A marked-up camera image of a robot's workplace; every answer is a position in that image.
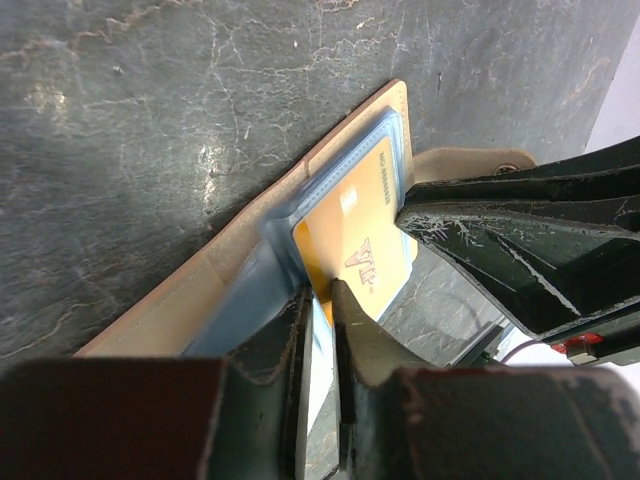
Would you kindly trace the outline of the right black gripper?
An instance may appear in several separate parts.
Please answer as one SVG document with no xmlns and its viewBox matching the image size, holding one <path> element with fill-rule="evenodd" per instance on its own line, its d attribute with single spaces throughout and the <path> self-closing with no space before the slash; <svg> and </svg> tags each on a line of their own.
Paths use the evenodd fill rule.
<svg viewBox="0 0 640 480">
<path fill-rule="evenodd" d="M 639 200 L 407 203 L 406 233 L 575 366 L 639 362 Z"/>
</svg>

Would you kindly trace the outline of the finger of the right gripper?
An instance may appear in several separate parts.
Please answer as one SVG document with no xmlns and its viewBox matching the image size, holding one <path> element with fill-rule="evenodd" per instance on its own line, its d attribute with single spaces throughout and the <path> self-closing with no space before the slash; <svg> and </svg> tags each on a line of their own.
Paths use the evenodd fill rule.
<svg viewBox="0 0 640 480">
<path fill-rule="evenodd" d="M 535 168 L 420 183 L 404 218 L 500 210 L 562 220 L 619 220 L 639 212 L 639 139 Z"/>
</svg>

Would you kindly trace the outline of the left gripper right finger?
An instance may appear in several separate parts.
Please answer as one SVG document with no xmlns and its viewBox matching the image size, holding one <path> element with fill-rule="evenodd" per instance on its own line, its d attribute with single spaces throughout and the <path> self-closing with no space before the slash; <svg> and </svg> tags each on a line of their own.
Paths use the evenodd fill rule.
<svg viewBox="0 0 640 480">
<path fill-rule="evenodd" d="M 635 479 L 639 400 L 603 368 L 437 368 L 332 286 L 348 479 Z"/>
</svg>

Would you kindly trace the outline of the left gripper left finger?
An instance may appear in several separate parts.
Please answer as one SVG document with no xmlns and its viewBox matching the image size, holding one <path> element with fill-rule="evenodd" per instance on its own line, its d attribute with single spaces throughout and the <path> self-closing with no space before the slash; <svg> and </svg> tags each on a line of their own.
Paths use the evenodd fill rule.
<svg viewBox="0 0 640 480">
<path fill-rule="evenodd" d="M 300 479 L 312 293 L 219 358 L 45 358 L 1 378 L 5 479 Z"/>
</svg>

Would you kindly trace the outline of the gold VIP credit card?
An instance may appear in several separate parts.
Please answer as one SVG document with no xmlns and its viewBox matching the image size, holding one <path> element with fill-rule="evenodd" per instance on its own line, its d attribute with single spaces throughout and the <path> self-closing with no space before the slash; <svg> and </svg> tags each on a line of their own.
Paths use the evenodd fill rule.
<svg viewBox="0 0 640 480">
<path fill-rule="evenodd" d="M 294 242 L 329 325 L 333 280 L 345 281 L 374 320 L 407 282 L 414 247 L 394 224 L 397 207 L 393 149 L 385 138 L 294 228 Z"/>
</svg>

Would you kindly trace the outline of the beige leather card holder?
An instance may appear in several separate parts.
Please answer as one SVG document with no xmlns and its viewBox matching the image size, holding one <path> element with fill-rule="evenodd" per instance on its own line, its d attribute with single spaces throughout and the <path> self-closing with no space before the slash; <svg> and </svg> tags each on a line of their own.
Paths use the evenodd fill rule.
<svg viewBox="0 0 640 480">
<path fill-rule="evenodd" d="M 249 265 L 259 243 L 258 223 L 277 202 L 316 179 L 339 150 L 390 108 L 404 119 L 404 178 L 457 180 L 524 170 L 534 158 L 518 149 L 436 148 L 412 155 L 407 86 L 393 80 L 350 113 L 280 180 L 258 195 L 210 242 L 159 286 L 79 350 L 81 356 L 166 356 L 183 351 L 217 312 Z"/>
</svg>

